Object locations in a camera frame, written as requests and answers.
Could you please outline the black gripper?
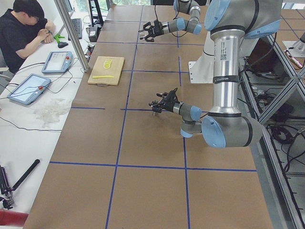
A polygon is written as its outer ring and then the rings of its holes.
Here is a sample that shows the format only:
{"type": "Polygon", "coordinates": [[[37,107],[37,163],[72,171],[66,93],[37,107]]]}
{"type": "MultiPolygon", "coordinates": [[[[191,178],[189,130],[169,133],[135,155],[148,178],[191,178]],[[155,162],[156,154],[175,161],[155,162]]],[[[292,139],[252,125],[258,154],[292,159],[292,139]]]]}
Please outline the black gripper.
{"type": "Polygon", "coordinates": [[[157,113],[161,113],[163,109],[172,113],[179,112],[179,101],[166,101],[164,99],[159,101],[153,100],[151,103],[149,103],[149,106],[151,106],[152,110],[157,113]]]}
{"type": "Polygon", "coordinates": [[[154,42],[155,36],[163,35],[163,24],[158,20],[154,20],[154,25],[152,25],[151,22],[147,22],[138,32],[145,32],[145,31],[153,32],[153,34],[148,34],[145,36],[141,35],[140,40],[145,40],[146,42],[154,42]]]}

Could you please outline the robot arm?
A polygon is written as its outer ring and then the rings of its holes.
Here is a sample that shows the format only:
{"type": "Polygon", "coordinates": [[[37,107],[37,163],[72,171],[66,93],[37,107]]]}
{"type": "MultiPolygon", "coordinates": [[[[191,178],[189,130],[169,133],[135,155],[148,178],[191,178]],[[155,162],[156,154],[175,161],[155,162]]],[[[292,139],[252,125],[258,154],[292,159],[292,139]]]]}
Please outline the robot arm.
{"type": "Polygon", "coordinates": [[[154,42],[154,38],[168,33],[185,31],[192,34],[200,34],[202,25],[200,24],[201,8],[194,0],[175,0],[173,8],[176,16],[171,21],[161,22],[156,18],[153,22],[147,22],[138,31],[140,40],[154,42]]]}
{"type": "Polygon", "coordinates": [[[182,117],[181,135],[201,133],[211,147],[245,147],[262,136],[259,122],[244,117],[237,107],[239,51],[243,39],[276,33],[281,18],[280,0],[213,0],[204,27],[214,42],[213,107],[205,118],[201,109],[182,103],[171,90],[151,102],[153,111],[167,110],[182,117]]]}

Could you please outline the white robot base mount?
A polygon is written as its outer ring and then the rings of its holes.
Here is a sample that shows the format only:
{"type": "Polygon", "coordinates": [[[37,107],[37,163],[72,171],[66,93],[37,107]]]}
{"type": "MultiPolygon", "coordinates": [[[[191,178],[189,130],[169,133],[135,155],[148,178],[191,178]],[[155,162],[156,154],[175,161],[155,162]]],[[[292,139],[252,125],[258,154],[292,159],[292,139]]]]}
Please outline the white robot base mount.
{"type": "Polygon", "coordinates": [[[203,53],[195,62],[189,62],[191,83],[213,83],[214,73],[214,42],[207,32],[203,53]]]}

